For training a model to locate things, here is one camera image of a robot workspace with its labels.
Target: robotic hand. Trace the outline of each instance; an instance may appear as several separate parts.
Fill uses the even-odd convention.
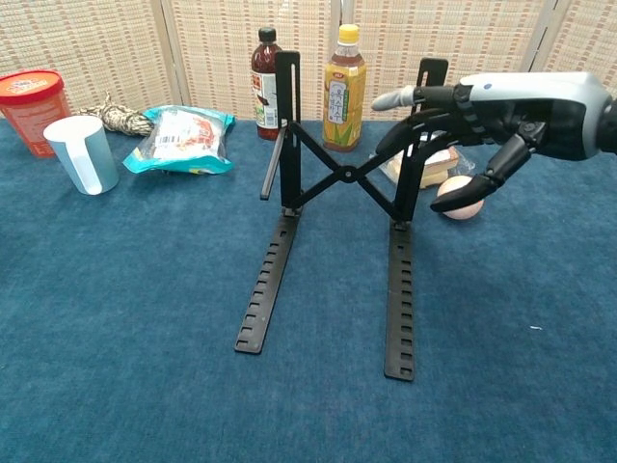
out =
[[[501,145],[483,174],[433,201],[438,212],[494,193],[532,153],[569,161],[617,153],[617,101],[588,72],[475,74],[456,86],[408,86],[380,95],[372,109],[418,104],[422,110],[395,125],[377,154],[400,152],[418,132],[441,133],[447,146]]]

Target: orange container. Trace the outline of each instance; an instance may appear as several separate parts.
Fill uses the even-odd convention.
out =
[[[70,116],[65,83],[53,70],[27,70],[0,77],[0,111],[36,157],[53,157],[42,132]]]

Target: egg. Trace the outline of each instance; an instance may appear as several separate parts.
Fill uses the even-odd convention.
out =
[[[470,181],[471,177],[469,176],[451,177],[440,185],[439,189],[437,190],[437,196],[439,197],[450,191],[458,190],[459,188],[467,185]],[[475,204],[468,205],[466,207],[461,207],[460,209],[448,210],[443,214],[445,214],[451,219],[467,220],[477,214],[482,208],[482,205],[484,205],[484,200]]]

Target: rope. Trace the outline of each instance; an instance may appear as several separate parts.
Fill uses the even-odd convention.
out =
[[[97,116],[108,130],[122,132],[126,135],[147,137],[154,124],[142,113],[112,102],[109,92],[105,92],[105,102],[98,106],[80,109],[77,114]]]

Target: bottle label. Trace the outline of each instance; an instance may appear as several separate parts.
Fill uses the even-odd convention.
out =
[[[344,82],[330,83],[330,98],[328,103],[328,121],[331,123],[345,123],[349,108],[349,92]]]
[[[365,83],[365,65],[326,65],[323,138],[329,146],[345,149],[360,138]]]
[[[255,119],[263,128],[279,128],[276,74],[253,72]]]

